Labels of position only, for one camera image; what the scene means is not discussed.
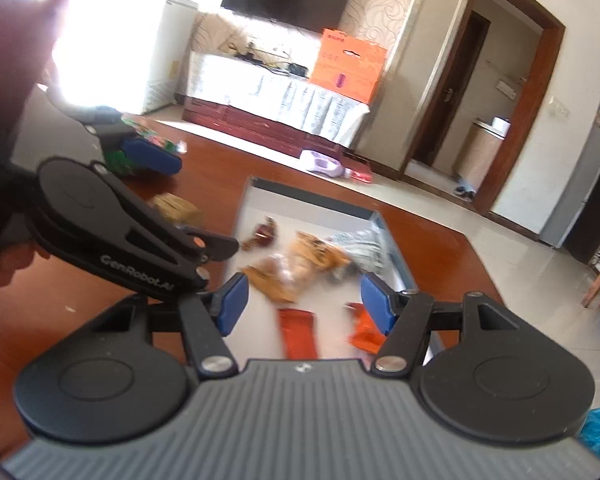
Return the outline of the person's left hand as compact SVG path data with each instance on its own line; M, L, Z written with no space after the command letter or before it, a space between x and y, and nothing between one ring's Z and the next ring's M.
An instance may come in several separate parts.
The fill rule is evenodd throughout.
M15 273L27 269L36 256L44 259L50 258L50 254L35 242L10 245L2 250L0 252L0 288L9 285Z

